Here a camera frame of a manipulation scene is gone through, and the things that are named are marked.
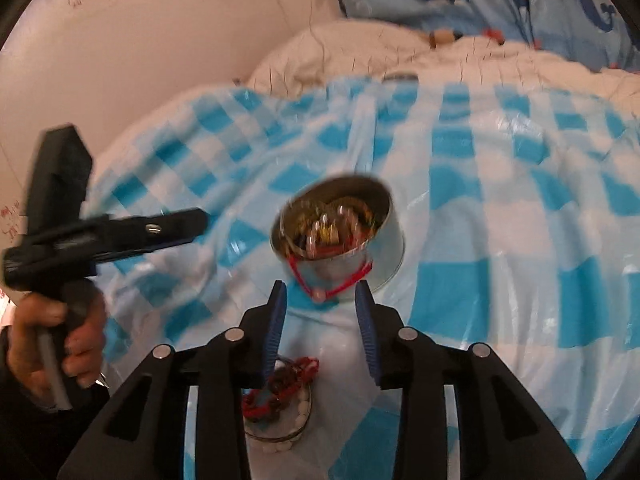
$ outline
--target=blue and white checkered cloth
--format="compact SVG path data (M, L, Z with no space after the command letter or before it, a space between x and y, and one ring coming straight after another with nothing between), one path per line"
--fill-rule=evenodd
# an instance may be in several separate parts
M254 478L390 478L399 399L368 378L353 303L311 303L268 241L300 189L371 172L407 240L376 300L440 343L494 346L595 478L640 413L639 132L561 91L357 78L295 102L203 92L91 190L91 214L210 215L193 244L100 267L106 358L124 378L156 344L202 345L284 279L280 351L318 356L321 375L305 436L277 457L252 450ZM449 435L455 471L453 416Z

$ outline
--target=black handle grip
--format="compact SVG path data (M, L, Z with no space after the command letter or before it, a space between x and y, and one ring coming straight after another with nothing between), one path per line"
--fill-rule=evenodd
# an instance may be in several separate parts
M56 294L68 309L65 322L57 327L38 330L40 356L59 410L80 408L91 401L91 393L83 390L75 377L64 373L62 361L66 357L67 335L84 323L87 309L97 293L94 284L86 279L65 283Z

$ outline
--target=white fabric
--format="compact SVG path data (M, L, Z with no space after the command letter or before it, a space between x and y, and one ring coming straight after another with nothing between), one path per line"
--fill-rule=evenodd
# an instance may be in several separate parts
M296 98L344 75L381 79L415 73L421 83L465 82L469 86L515 85L519 91L558 88L594 94L620 111L640 116L640 76L623 70L590 72L524 43L465 37L432 50L425 35L372 20L340 20L311 27L269 54L247 86Z

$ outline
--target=human hand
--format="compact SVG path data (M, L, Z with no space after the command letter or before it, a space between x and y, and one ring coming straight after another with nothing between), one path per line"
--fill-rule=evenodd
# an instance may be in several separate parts
M32 293L15 309L14 323L9 332L9 348L6 363L14 377L35 397L52 402L49 380L42 366L36 339L36 327L53 327L66 317L66 305ZM106 313L104 298L97 293L87 309L84 324L73 330L65 340L68 357L62 369L69 377L76 377L78 384L88 388L100 376L104 325Z

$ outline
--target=metal rivet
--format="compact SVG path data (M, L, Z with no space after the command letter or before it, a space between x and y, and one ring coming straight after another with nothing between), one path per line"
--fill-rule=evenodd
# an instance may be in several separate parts
M241 328L230 328L225 332L225 339L227 341L235 342L240 341L244 337L244 330Z
M398 330L398 337L404 341L413 341L418 337L418 332L415 328L405 326L404 328Z
M153 356L156 359L164 359L171 355L171 347L169 345L158 345L154 348Z
M145 231L150 235L159 235L162 232L162 228L158 224L145 225Z
M474 353L474 355L478 357L484 358L484 357L489 357L489 355L491 355L491 349L484 343L475 344L471 349L471 351Z

